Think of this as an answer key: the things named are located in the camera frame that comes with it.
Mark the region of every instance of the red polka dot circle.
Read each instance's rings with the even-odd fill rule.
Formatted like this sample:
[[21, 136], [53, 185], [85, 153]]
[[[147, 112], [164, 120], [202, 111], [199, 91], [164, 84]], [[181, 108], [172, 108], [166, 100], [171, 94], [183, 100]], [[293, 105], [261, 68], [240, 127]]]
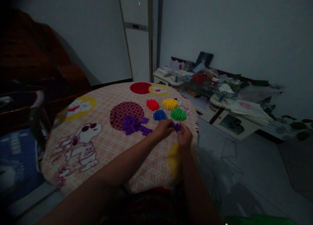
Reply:
[[139, 82], [139, 83], [134, 83], [130, 86], [130, 90], [133, 93], [136, 94], [148, 94], [149, 93], [149, 87], [151, 86], [150, 83], [145, 83], [145, 82]]
[[122, 102], [115, 106], [110, 113], [110, 124], [116, 130], [122, 131], [124, 116], [135, 116], [140, 120], [144, 116], [143, 108], [135, 102]]

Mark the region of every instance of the tile floor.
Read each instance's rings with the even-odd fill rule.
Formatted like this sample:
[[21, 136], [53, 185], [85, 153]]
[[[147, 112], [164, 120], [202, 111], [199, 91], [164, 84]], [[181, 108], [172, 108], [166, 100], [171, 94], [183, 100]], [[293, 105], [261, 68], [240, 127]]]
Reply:
[[[198, 169], [222, 216], [252, 214], [290, 218], [313, 224], [313, 202], [296, 193], [289, 182], [276, 144], [257, 134], [237, 142], [199, 119]], [[10, 206], [16, 224], [35, 224], [64, 199], [44, 183]]]

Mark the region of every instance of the green object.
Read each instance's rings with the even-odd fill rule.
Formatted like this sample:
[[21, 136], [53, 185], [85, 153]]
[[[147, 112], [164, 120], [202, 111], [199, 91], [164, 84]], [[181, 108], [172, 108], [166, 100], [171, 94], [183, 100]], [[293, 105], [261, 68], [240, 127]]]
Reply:
[[171, 117], [176, 121], [184, 121], [186, 119], [187, 114], [181, 110], [181, 108], [176, 108], [172, 110]]

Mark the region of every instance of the snoopy print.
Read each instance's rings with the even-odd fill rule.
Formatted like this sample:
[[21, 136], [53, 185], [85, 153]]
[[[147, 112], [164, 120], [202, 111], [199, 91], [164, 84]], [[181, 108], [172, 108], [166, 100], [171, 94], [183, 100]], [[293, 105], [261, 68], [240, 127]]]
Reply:
[[[100, 123], [84, 124], [74, 135], [72, 134], [60, 139], [52, 157], [64, 154], [65, 160], [72, 166], [71, 172], [76, 170], [85, 172], [89, 170], [98, 164], [98, 160], [96, 159], [97, 153], [91, 139], [98, 135], [101, 130], [102, 125]], [[64, 171], [60, 171], [59, 173], [63, 176], [68, 175], [64, 174]]]

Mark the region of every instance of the tablecloth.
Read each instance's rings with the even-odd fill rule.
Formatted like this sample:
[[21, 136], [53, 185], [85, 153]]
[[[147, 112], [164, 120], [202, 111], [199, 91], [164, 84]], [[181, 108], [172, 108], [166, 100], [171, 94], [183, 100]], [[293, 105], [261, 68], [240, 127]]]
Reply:
[[[187, 118], [192, 134], [192, 153], [197, 159], [198, 120], [193, 104], [171, 87], [160, 84], [131, 82], [103, 87], [77, 98], [61, 111], [49, 134], [42, 161], [42, 172], [65, 194], [71, 193], [88, 177], [108, 164], [145, 136], [138, 131], [125, 135], [122, 121], [125, 115], [149, 118], [146, 128], [154, 130], [159, 121], [146, 106], [155, 99], [167, 118], [171, 110], [162, 106], [164, 99], [174, 98]], [[172, 189], [182, 179], [177, 133], [172, 132], [149, 154], [137, 173], [125, 185], [130, 193], [155, 187]]]

